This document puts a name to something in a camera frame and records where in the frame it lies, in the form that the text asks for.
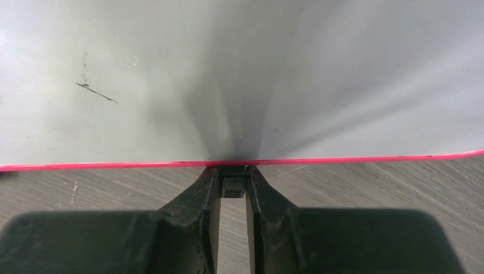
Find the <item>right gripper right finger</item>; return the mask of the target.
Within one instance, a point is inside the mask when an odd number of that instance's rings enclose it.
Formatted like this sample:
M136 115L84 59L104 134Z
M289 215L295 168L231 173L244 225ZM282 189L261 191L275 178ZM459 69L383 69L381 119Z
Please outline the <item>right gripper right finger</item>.
M298 207L247 168L252 273L464 273L439 222L398 208Z

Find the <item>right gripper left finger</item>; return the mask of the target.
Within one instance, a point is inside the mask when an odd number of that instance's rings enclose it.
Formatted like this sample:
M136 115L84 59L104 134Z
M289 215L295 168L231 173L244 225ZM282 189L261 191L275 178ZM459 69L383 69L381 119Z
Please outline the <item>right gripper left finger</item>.
M1 232L2 273L215 273L219 167L154 211L24 213Z

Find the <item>pink framed whiteboard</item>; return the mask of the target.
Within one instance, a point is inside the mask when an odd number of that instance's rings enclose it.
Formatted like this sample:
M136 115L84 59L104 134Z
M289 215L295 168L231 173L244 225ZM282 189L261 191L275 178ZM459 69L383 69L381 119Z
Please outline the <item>pink framed whiteboard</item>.
M1 170L483 154L482 1L2 1Z

